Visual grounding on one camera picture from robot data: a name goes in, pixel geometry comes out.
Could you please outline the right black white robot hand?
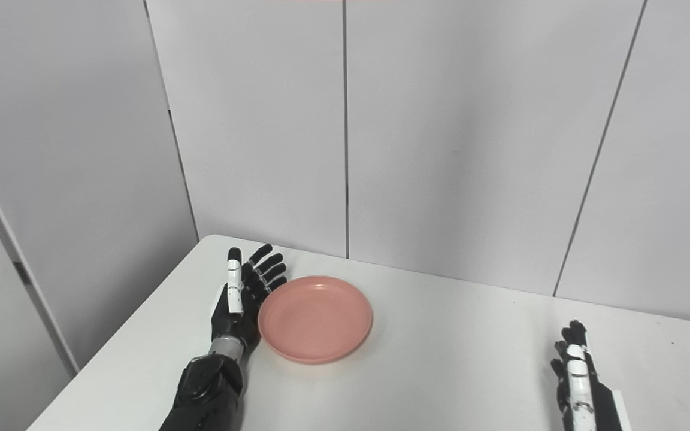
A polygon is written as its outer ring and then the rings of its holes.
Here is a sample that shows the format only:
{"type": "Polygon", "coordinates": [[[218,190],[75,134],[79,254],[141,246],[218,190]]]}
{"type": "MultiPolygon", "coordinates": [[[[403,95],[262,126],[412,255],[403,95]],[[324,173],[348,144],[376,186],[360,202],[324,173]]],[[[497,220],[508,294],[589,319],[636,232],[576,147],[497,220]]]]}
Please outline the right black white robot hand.
{"type": "Polygon", "coordinates": [[[600,382],[587,342],[587,330],[573,320],[561,330],[550,361],[558,377],[556,401],[564,430],[631,430],[621,391],[600,382]]]}

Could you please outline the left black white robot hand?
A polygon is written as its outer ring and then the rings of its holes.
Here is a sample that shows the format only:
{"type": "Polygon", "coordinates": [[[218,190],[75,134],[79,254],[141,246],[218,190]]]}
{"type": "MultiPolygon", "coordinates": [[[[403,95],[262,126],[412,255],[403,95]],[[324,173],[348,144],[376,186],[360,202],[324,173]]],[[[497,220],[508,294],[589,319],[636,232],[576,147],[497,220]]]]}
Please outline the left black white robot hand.
{"type": "Polygon", "coordinates": [[[265,244],[248,259],[242,259],[240,248],[233,247],[227,257],[228,279],[211,316],[213,350],[228,341],[238,344],[242,353],[258,343],[259,311],[271,293],[288,279],[284,256],[265,244]]]}

